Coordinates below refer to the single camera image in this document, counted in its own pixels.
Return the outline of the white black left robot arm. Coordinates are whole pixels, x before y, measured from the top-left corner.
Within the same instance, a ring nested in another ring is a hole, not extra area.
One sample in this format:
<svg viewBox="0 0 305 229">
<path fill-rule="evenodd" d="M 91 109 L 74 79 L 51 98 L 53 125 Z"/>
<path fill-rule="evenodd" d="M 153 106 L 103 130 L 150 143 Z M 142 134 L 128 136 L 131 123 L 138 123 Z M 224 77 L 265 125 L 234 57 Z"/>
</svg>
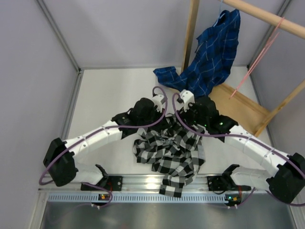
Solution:
<svg viewBox="0 0 305 229">
<path fill-rule="evenodd" d="M 81 163 L 89 153 L 100 147 L 134 135 L 140 128 L 154 127 L 161 121 L 166 107 L 163 95 L 141 98 L 127 112 L 117 114 L 102 126 L 72 139 L 51 141 L 43 164 L 57 187 L 71 182 L 89 183 L 97 190 L 108 184 L 108 174 L 100 165 Z"/>
</svg>

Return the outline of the black white checkered shirt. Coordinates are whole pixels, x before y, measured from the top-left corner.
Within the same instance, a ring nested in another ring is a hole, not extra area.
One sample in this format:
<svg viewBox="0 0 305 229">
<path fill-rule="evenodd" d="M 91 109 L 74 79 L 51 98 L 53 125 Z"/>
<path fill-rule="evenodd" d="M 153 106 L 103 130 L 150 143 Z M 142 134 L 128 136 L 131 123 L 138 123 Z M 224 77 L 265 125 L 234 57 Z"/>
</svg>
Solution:
<svg viewBox="0 0 305 229">
<path fill-rule="evenodd" d="M 137 163 L 150 164 L 153 172 L 164 175 L 159 193 L 180 198 L 205 163 L 202 137 L 184 128 L 174 114 L 160 125 L 140 128 L 132 150 Z"/>
</svg>

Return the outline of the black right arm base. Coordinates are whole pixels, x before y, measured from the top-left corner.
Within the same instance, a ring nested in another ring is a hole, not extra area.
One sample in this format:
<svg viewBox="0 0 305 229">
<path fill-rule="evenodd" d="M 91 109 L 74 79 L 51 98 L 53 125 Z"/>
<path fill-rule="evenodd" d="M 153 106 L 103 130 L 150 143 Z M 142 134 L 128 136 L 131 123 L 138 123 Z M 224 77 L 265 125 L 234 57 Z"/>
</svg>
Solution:
<svg viewBox="0 0 305 229">
<path fill-rule="evenodd" d="M 226 176 L 208 176 L 207 183 L 209 191 L 220 192 L 221 194 L 225 191 L 251 191 L 250 186 L 237 185 L 233 182 L 230 177 Z"/>
</svg>

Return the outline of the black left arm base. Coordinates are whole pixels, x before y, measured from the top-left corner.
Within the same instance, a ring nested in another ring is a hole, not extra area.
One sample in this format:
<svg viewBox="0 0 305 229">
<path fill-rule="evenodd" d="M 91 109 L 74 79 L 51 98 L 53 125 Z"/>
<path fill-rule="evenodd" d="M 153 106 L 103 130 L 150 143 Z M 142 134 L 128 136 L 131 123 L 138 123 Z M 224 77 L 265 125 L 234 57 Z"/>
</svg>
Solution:
<svg viewBox="0 0 305 229">
<path fill-rule="evenodd" d="M 122 176 L 109 176 L 107 182 L 104 183 L 103 188 L 108 191 L 121 191 L 123 185 Z M 81 191 L 100 191 L 100 189 L 81 184 Z"/>
</svg>

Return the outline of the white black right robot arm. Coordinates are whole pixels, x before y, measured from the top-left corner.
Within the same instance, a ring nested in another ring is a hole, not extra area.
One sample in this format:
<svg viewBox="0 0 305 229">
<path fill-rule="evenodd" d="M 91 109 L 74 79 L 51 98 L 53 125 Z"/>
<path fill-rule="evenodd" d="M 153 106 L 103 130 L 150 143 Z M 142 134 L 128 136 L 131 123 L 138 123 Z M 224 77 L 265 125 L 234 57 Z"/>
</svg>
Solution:
<svg viewBox="0 0 305 229">
<path fill-rule="evenodd" d="M 183 107 L 176 110 L 179 122 L 202 137 L 214 137 L 248 156 L 262 169 L 230 165 L 221 175 L 222 185 L 230 190 L 249 186 L 265 190 L 279 201 L 293 205 L 305 187 L 305 159 L 299 153 L 278 151 L 246 131 L 234 119 L 219 114 L 209 97 L 194 97 L 187 92 L 173 99 Z"/>
</svg>

